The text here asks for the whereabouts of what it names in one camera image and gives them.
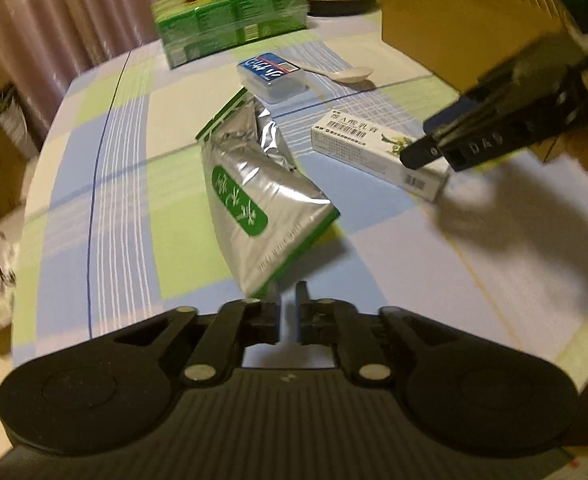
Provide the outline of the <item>white ointment box with cartoon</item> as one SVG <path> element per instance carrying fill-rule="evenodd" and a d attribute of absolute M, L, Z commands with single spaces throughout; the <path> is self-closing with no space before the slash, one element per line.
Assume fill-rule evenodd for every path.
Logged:
<path fill-rule="evenodd" d="M 418 170 L 403 166 L 400 152 L 413 141 L 405 133 L 340 110 L 330 110 L 311 127 L 315 152 L 434 202 L 449 179 L 450 167 L 443 159 Z"/>

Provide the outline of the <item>beige plastic spoon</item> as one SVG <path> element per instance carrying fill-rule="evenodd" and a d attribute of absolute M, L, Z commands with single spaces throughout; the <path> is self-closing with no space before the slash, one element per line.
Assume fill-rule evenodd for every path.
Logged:
<path fill-rule="evenodd" d="M 366 81 L 373 74 L 372 68 L 369 67 L 352 67 L 347 70 L 337 70 L 337 72 L 306 64 L 300 64 L 300 67 L 306 72 L 329 78 L 337 84 L 358 84 L 358 82 Z"/>

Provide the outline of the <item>silver foil tea pouch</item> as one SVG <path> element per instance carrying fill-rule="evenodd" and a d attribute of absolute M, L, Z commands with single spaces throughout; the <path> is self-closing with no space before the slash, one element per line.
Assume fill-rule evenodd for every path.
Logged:
<path fill-rule="evenodd" d="M 260 297 L 339 211 L 299 171 L 271 112 L 246 89 L 196 140 L 220 252 L 239 289 Z"/>

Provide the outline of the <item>blue label toothpick box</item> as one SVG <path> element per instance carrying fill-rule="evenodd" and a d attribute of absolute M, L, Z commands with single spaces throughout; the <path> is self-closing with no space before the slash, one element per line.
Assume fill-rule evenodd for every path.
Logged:
<path fill-rule="evenodd" d="M 236 65 L 242 86 L 270 104 L 286 101 L 307 90 L 306 76 L 296 64 L 265 52 Z"/>

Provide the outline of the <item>brown cardboard box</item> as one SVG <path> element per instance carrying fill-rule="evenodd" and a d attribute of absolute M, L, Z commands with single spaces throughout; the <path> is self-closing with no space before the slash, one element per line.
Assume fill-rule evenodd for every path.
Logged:
<path fill-rule="evenodd" d="M 522 0 L 382 0 L 382 39 L 459 92 L 527 44 L 564 32 Z"/>

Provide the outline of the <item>checkered tablecloth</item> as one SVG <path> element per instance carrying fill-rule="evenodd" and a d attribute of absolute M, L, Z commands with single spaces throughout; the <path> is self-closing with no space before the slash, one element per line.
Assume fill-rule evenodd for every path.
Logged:
<path fill-rule="evenodd" d="M 316 153 L 313 124 L 344 110 L 418 134 L 454 92 L 384 44 L 377 14 L 315 18 L 299 32 L 170 68 L 159 42 L 71 84 L 26 203 L 17 270 L 16 362 L 179 306 L 237 298 L 213 235 L 195 136 L 239 90 L 236 66 L 262 52 L 341 70 L 352 89 L 310 76 L 273 107 L 288 147 L 341 214 L 280 281 L 280 347 L 251 365 L 323 364 L 295 346 L 294 286 L 373 312 L 391 304 L 493 339 L 588 379 L 588 176 L 571 159 L 521 152 L 454 174 L 437 203 Z"/>

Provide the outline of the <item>green tissue multipack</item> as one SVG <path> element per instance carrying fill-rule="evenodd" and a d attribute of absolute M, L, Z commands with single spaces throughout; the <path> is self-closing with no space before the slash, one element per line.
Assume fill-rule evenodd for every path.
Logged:
<path fill-rule="evenodd" d="M 307 0 L 160 0 L 152 16 L 170 68 L 304 29 Z"/>

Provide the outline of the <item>pink curtain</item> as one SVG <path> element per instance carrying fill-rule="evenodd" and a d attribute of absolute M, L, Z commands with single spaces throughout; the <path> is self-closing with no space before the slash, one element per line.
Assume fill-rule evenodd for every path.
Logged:
<path fill-rule="evenodd" d="M 0 0 L 0 79 L 47 132 L 73 79 L 157 38 L 157 0 Z"/>

